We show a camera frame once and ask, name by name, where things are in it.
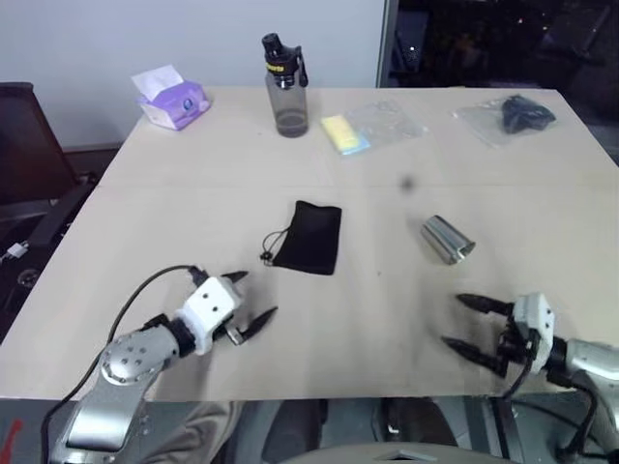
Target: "clear plastic bag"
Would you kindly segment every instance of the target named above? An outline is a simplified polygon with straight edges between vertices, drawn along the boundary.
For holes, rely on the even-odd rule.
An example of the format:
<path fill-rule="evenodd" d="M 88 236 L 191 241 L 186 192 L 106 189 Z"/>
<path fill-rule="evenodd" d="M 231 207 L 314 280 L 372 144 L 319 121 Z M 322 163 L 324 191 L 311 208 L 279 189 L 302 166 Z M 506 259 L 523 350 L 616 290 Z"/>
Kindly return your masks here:
<path fill-rule="evenodd" d="M 427 132 L 426 127 L 409 118 L 394 101 L 378 101 L 341 115 L 323 118 L 322 125 L 344 156 L 416 138 Z"/>
<path fill-rule="evenodd" d="M 486 101 L 454 111 L 479 138 L 492 147 L 501 147 L 556 124 L 546 107 L 521 95 Z"/>

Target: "black pouch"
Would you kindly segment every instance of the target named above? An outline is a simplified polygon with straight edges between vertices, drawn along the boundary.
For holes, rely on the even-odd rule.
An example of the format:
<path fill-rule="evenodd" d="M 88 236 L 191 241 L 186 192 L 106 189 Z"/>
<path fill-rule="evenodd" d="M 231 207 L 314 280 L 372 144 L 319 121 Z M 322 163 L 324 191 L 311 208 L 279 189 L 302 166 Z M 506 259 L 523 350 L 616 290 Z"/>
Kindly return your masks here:
<path fill-rule="evenodd" d="M 265 247 L 260 257 L 273 266 L 331 276 L 338 260 L 340 222 L 340 208 L 297 201 L 290 226 L 280 233 L 286 238 L 277 256 L 271 260 L 271 250 Z"/>

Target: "silver cup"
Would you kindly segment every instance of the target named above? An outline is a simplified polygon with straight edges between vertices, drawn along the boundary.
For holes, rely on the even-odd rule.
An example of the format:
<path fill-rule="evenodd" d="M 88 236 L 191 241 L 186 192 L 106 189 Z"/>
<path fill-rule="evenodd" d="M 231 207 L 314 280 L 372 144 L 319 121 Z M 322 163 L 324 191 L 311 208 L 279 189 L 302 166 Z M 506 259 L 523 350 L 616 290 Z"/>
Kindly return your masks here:
<path fill-rule="evenodd" d="M 422 235 L 445 264 L 456 264 L 469 255 L 475 242 L 462 235 L 441 216 L 433 216 L 422 226 Z"/>

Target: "tissue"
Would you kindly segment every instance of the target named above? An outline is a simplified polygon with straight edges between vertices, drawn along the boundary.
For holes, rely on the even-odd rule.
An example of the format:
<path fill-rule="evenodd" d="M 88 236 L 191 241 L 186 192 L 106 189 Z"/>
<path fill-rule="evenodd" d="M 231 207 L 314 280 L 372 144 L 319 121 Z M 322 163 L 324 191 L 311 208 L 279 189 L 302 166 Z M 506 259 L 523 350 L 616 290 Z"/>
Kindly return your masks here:
<path fill-rule="evenodd" d="M 184 80 L 171 65 L 134 75 L 132 81 L 142 94 L 137 102 L 144 114 L 164 128 L 179 131 L 211 106 L 202 86 Z"/>

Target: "wall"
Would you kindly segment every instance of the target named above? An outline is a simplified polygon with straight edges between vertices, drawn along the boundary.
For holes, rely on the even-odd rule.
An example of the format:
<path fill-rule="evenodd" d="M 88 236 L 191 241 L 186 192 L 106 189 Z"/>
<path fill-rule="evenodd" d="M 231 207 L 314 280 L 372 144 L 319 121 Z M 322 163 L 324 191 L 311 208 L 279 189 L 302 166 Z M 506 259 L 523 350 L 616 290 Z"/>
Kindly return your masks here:
<path fill-rule="evenodd" d="M 383 0 L 4 0 L 0 81 L 35 84 L 65 148 L 123 140 L 130 76 L 165 64 L 209 85 L 262 85 L 260 39 L 301 44 L 310 85 L 375 84 Z"/>

